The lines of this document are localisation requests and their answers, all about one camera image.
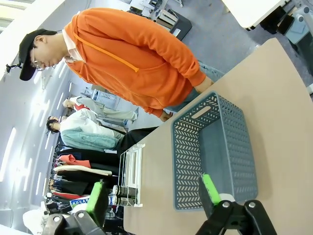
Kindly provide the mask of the person's left hand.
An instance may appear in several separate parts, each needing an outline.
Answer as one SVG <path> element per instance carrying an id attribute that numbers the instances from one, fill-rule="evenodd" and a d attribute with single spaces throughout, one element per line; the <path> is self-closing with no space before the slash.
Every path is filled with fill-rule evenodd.
<path id="1" fill-rule="evenodd" d="M 205 79 L 199 85 L 195 86 L 195 90 L 198 93 L 203 93 L 213 84 L 214 84 L 214 81 L 212 81 L 209 77 L 206 76 Z"/>

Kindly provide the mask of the person's right hand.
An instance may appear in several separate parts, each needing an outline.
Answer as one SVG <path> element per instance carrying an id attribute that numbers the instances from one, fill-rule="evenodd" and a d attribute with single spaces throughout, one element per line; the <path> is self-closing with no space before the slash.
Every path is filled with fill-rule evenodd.
<path id="1" fill-rule="evenodd" d="M 168 119 L 170 119 L 172 116 L 173 116 L 173 112 L 169 112 L 167 113 L 165 110 L 162 111 L 159 119 L 162 121 L 162 122 L 166 122 Z"/>

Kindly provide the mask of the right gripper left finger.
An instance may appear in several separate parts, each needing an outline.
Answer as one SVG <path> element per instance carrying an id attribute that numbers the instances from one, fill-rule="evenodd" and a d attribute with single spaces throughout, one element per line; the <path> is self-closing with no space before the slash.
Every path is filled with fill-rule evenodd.
<path id="1" fill-rule="evenodd" d="M 102 181 L 94 184 L 85 210 L 65 218 L 61 214 L 49 216 L 44 235 L 105 235 L 105 213 L 109 205 L 108 190 Z"/>

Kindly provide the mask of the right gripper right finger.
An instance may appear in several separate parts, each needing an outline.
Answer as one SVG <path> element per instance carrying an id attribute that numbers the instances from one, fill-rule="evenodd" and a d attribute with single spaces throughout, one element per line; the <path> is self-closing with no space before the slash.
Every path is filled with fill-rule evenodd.
<path id="1" fill-rule="evenodd" d="M 277 234 L 260 201 L 249 200 L 240 205 L 223 200 L 208 174 L 199 177 L 199 196 L 207 220 L 198 235 L 224 235 L 227 230 L 236 230 L 240 235 Z"/>

